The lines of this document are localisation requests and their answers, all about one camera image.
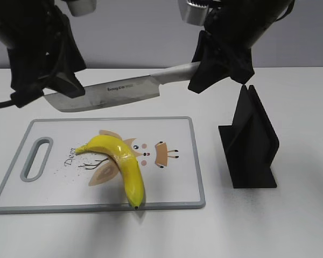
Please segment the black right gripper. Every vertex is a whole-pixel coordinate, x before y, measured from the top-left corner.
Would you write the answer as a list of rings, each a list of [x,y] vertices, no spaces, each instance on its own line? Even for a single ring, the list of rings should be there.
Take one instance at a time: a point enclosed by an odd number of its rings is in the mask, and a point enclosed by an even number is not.
[[[225,8],[213,9],[200,31],[192,62],[199,67],[192,76],[188,90],[200,94],[216,82],[231,78],[246,84],[255,74],[251,49],[232,43],[219,29]]]

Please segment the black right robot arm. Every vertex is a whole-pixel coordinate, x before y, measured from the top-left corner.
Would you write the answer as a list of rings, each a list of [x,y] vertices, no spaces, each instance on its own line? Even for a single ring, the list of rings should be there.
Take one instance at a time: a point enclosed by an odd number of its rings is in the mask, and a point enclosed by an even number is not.
[[[188,89],[197,94],[231,78],[246,84],[254,75],[251,48],[275,22],[292,12],[294,1],[209,1],[192,61],[198,62]]]

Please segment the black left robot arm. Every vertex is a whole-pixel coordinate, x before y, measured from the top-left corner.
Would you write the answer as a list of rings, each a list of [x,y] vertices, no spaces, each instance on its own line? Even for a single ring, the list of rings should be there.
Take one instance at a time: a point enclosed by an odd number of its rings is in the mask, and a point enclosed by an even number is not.
[[[0,109],[21,108],[46,88],[70,98],[85,94],[75,73],[86,64],[69,18],[54,1],[0,1],[0,42],[8,51],[14,90]]]

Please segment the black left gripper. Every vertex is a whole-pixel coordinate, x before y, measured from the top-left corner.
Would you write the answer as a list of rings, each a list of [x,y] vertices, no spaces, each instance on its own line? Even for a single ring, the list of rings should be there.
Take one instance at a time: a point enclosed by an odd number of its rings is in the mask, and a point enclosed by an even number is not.
[[[56,5],[43,5],[44,17],[36,31],[17,48],[8,50],[11,69],[10,95],[21,108],[44,95],[48,88],[76,98],[85,89],[75,73],[86,68],[75,43],[68,17]]]

